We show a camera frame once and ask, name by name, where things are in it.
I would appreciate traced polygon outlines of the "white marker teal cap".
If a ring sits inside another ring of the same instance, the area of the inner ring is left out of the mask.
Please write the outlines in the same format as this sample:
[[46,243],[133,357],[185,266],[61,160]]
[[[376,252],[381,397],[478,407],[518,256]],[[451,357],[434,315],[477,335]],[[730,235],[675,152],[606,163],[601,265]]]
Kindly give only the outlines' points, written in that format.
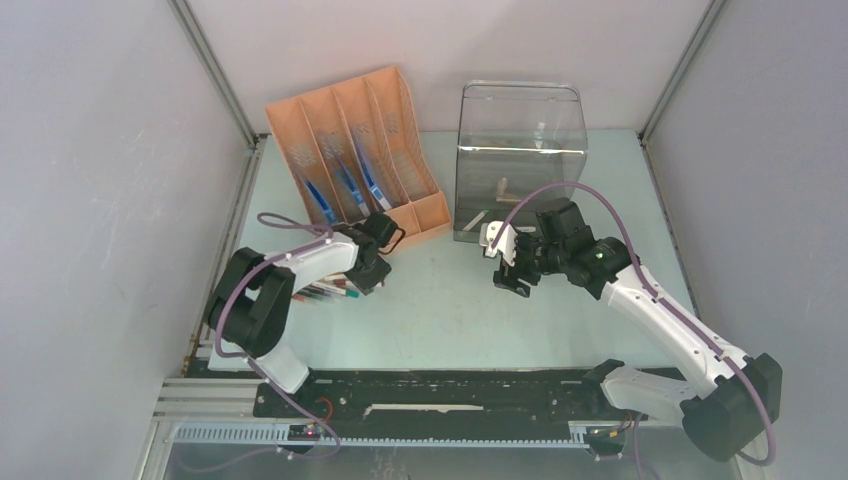
[[312,287],[323,293],[340,297],[358,298],[360,294],[355,290],[340,288],[335,285],[312,284]]

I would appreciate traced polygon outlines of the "blue folder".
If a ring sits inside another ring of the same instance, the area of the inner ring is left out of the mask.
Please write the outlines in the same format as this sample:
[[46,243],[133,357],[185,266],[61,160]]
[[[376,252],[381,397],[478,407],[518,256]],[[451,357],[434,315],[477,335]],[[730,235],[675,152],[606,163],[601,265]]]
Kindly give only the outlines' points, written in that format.
[[370,215],[370,209],[368,208],[365,198],[361,190],[359,189],[358,184],[356,183],[353,175],[338,155],[334,155],[333,159],[336,163],[335,171],[337,176],[349,192],[362,216],[367,218]]
[[329,201],[329,198],[325,196],[322,191],[309,179],[302,175],[298,175],[298,179],[305,185],[307,191],[318,206],[327,223],[332,225],[338,224],[340,222],[339,217],[335,208]]
[[370,164],[369,157],[366,154],[365,148],[361,145],[361,142],[356,136],[353,137],[353,142],[357,158],[360,164],[360,169],[362,171],[362,175],[369,193],[383,211],[391,210],[392,205],[389,202],[388,198],[384,195],[381,187],[379,186],[374,176],[374,171]]

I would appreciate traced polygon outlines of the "long beige eraser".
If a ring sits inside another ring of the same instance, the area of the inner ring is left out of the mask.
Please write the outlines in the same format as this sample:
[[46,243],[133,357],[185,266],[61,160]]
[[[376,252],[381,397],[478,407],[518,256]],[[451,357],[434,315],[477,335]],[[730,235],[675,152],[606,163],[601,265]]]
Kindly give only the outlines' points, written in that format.
[[519,198],[519,197],[515,197],[515,196],[505,196],[505,197],[500,196],[500,197],[496,198],[496,201],[498,203],[516,205],[516,204],[521,203],[523,201],[523,199]]

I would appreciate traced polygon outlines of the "grey transparent drawer unit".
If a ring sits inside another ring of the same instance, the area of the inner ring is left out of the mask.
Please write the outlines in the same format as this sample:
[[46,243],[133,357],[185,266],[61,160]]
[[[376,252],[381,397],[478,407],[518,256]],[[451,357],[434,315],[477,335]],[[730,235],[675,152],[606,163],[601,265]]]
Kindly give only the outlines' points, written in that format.
[[[587,161],[588,135],[579,90],[551,82],[474,80],[463,87],[457,137],[453,238],[474,243],[483,224],[501,221],[516,205],[498,203],[497,184],[508,179],[505,196],[526,198],[555,187],[534,204],[572,195]],[[470,232],[463,226],[481,210],[489,213]]]

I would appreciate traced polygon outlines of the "white marker red cap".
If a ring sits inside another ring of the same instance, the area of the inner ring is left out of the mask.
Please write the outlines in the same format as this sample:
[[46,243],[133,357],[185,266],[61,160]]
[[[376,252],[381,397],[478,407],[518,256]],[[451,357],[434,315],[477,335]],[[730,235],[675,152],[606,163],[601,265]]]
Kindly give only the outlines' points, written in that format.
[[351,284],[345,278],[338,278],[338,279],[325,278],[325,279],[321,279],[320,283],[326,284],[326,285],[333,285],[333,286],[338,287],[338,288],[352,289]]

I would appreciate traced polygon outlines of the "white marker green cap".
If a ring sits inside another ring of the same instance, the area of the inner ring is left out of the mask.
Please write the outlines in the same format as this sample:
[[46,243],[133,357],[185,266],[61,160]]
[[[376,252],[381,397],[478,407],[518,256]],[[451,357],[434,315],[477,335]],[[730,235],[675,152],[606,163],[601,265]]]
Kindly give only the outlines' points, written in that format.
[[488,213],[489,213],[488,209],[481,210],[479,213],[477,213],[473,218],[471,218],[463,226],[462,231],[463,232],[470,232],[470,231],[474,230],[481,223],[481,221],[486,217],[486,215]]

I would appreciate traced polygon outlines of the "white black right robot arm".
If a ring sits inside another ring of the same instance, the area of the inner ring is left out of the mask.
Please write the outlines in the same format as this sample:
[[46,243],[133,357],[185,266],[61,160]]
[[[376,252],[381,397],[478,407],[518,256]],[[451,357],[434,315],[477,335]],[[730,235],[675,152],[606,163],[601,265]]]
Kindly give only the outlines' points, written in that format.
[[568,198],[542,204],[527,232],[502,221],[482,226],[479,243],[500,259],[496,287],[524,298],[540,279],[562,274],[619,311],[673,362],[682,379],[649,374],[608,359],[585,377],[585,411],[644,413],[684,430],[707,457],[725,462],[779,417],[783,370],[770,355],[753,357],[709,329],[663,289],[615,237],[597,239]]

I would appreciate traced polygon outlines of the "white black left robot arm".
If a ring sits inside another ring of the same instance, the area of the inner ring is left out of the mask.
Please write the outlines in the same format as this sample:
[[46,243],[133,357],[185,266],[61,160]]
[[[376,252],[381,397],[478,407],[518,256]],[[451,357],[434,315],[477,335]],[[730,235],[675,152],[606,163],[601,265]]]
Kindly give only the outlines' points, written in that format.
[[[271,212],[257,218],[266,226],[302,229],[314,237],[283,253],[238,249],[210,294],[202,319],[215,332],[218,356],[244,359],[279,388],[277,402],[283,409],[304,416],[316,403],[316,390],[307,383],[311,370],[283,339],[294,295],[334,274],[361,294],[370,294],[389,275],[391,266],[384,257],[406,232],[384,213],[335,225],[301,224]],[[235,351],[224,350],[224,341],[235,345]]]

